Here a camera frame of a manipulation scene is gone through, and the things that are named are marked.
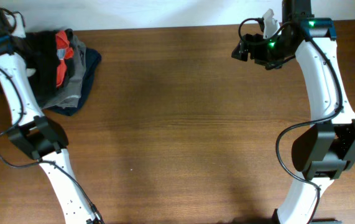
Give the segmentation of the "black t-shirt with logo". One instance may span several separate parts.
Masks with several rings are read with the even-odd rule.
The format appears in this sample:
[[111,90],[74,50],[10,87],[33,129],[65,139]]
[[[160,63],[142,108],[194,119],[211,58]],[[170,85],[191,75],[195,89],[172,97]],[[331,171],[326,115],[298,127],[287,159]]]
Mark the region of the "black t-shirt with logo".
[[27,68],[35,70],[29,77],[29,83],[40,107],[48,97],[56,93],[55,79],[59,60],[56,56],[55,34],[58,31],[29,32],[25,38],[31,49],[26,58]]

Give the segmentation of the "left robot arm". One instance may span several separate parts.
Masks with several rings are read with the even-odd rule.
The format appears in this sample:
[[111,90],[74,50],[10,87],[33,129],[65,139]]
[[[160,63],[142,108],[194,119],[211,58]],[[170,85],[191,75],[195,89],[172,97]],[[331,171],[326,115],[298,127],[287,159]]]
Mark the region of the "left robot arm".
[[77,182],[67,150],[64,129],[40,109],[27,73],[33,55],[25,21],[19,12],[0,7],[0,84],[11,113],[11,127],[0,133],[46,173],[66,223],[103,223],[104,220]]

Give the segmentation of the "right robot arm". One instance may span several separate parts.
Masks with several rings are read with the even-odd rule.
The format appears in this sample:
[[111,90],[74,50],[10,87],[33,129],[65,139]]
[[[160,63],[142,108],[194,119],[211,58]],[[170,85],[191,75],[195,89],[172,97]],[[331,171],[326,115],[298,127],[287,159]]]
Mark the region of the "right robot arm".
[[344,90],[332,19],[316,17],[310,1],[284,0],[282,20],[268,10],[257,18],[260,34],[240,34],[232,58],[267,70],[296,60],[310,104],[307,130],[292,144],[294,170],[288,194],[268,223],[314,223],[325,190],[355,163],[355,112]]

